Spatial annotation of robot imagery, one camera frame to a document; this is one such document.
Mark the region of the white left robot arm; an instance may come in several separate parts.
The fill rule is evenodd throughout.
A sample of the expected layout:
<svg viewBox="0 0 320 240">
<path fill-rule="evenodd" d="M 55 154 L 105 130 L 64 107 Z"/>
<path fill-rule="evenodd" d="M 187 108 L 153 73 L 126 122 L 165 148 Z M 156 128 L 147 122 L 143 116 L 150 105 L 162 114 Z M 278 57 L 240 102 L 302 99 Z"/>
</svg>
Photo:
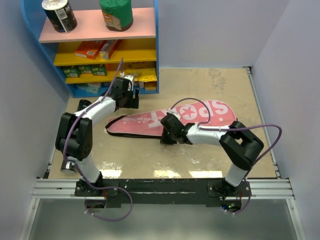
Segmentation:
<svg viewBox="0 0 320 240">
<path fill-rule="evenodd" d="M 65 161 L 75 164 L 83 180 L 87 180 L 86 191 L 99 196 L 104 184 L 99 181 L 101 172 L 96 167 L 91 151 L 93 148 L 93 127 L 106 116 L 121 108 L 139 108 L 139 90 L 134 90 L 135 77 L 116 77 L 105 95 L 75 113 L 64 113 L 60 118 L 55 148 Z"/>
</svg>

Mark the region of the pink racket cover bag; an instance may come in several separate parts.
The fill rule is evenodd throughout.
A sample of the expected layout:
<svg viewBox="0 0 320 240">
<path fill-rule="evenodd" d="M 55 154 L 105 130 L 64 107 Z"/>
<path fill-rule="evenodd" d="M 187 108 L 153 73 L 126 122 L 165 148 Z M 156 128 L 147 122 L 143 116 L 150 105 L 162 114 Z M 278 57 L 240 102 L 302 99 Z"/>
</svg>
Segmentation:
<svg viewBox="0 0 320 240">
<path fill-rule="evenodd" d="M 108 120 L 106 132 L 115 137 L 159 139 L 168 131 L 164 124 L 171 121 L 172 125 L 182 128 L 186 124 L 205 127 L 225 127 L 237 120 L 233 109 L 226 103 L 218 100 L 198 100 L 173 109 L 147 111 L 131 115 L 122 115 Z"/>
</svg>

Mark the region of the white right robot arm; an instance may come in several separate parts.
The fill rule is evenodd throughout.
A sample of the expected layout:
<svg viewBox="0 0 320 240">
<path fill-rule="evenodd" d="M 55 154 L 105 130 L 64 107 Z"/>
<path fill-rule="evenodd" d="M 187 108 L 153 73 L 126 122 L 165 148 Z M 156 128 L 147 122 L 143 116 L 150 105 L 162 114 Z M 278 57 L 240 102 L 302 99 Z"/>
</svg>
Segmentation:
<svg viewBox="0 0 320 240">
<path fill-rule="evenodd" d="M 160 123 L 163 126 L 162 144 L 207 144 L 224 149 L 232 164 L 222 189 L 230 197 L 241 190 L 240 183 L 264 148 L 264 143 L 239 121 L 218 128 L 200 127 L 195 123 L 183 124 L 178 114 L 168 112 Z"/>
</svg>

